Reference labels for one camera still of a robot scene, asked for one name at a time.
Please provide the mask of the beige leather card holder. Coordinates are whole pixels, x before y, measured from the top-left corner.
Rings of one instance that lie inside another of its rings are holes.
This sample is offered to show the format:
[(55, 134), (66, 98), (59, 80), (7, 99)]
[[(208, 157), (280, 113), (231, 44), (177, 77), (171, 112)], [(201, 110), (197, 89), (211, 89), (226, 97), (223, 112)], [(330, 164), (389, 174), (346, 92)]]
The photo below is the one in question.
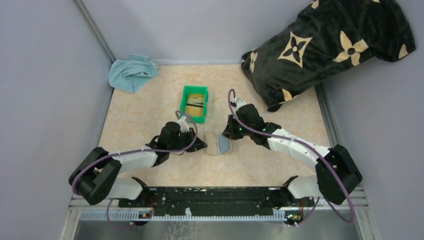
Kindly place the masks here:
[(207, 144), (205, 152), (211, 156), (220, 156), (232, 151), (232, 142), (221, 134), (207, 133), (204, 139)]

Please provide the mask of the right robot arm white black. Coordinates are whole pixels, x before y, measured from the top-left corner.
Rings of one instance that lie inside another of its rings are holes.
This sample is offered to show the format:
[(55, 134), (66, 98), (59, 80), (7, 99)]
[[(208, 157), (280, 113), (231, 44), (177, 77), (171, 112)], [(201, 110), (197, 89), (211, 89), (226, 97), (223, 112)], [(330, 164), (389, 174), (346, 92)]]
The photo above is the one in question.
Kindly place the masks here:
[(363, 180), (344, 146), (326, 147), (301, 139), (276, 123), (265, 122), (253, 104), (229, 114), (222, 135), (230, 140), (249, 137), (256, 145), (286, 154), (314, 172), (293, 176), (283, 184), (281, 199), (287, 206), (295, 206), (306, 197), (321, 197), (341, 205)]

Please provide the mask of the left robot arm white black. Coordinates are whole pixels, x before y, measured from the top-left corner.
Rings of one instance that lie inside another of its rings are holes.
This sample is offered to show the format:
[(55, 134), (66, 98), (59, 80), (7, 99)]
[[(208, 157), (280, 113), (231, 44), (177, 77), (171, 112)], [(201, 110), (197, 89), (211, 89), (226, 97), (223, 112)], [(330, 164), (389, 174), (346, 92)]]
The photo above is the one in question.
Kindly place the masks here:
[(105, 199), (127, 199), (138, 207), (149, 203), (147, 185), (137, 177), (119, 178), (119, 174), (140, 168), (152, 168), (169, 159), (170, 154), (193, 153), (206, 149), (197, 129), (186, 123), (167, 122), (146, 145), (139, 149), (111, 153), (94, 148), (70, 175), (72, 192), (90, 205)]

